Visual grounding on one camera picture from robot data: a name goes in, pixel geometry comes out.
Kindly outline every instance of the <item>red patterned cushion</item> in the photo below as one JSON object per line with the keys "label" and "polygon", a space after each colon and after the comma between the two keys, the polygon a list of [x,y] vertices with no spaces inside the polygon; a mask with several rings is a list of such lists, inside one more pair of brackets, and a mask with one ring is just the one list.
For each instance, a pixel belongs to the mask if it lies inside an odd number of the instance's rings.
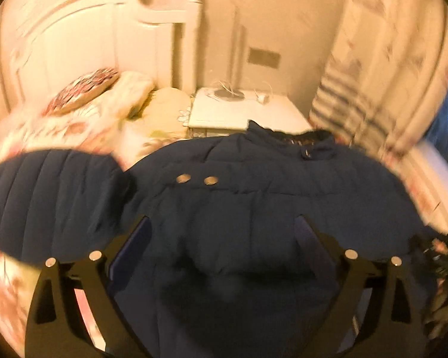
{"label": "red patterned cushion", "polygon": [[118,78],[119,73],[114,68],[82,75],[50,101],[43,115],[62,115],[80,108],[103,93]]}

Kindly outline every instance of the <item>jacket collar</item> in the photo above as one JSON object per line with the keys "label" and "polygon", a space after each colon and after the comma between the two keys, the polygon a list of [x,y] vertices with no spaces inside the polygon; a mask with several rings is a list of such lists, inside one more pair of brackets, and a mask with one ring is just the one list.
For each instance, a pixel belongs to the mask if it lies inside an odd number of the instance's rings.
{"label": "jacket collar", "polygon": [[246,136],[255,143],[271,146],[284,155],[299,159],[328,160],[335,155],[335,139],[331,132],[323,129],[288,135],[265,129],[250,120]]}

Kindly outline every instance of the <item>white pillow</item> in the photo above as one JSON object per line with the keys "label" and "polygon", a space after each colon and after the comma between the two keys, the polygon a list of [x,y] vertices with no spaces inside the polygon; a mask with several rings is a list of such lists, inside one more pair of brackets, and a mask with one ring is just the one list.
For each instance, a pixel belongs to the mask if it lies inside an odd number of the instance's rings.
{"label": "white pillow", "polygon": [[114,86],[93,103],[101,108],[102,115],[124,119],[143,106],[153,89],[154,81],[151,77],[140,72],[124,71]]}

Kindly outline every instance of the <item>bed post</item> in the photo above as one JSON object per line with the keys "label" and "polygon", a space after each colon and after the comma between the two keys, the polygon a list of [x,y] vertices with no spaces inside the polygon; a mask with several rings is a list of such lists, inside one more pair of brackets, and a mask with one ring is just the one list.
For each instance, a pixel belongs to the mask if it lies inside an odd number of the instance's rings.
{"label": "bed post", "polygon": [[201,25],[202,0],[188,0],[184,44],[181,61],[182,91],[192,95],[196,92],[197,46]]}

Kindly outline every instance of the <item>curtain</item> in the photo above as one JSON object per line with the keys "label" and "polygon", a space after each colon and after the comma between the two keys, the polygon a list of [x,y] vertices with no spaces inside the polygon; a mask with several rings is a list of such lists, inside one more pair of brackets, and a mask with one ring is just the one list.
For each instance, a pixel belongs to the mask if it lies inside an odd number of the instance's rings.
{"label": "curtain", "polygon": [[309,119],[369,155],[403,155],[447,90],[443,0],[346,0]]}

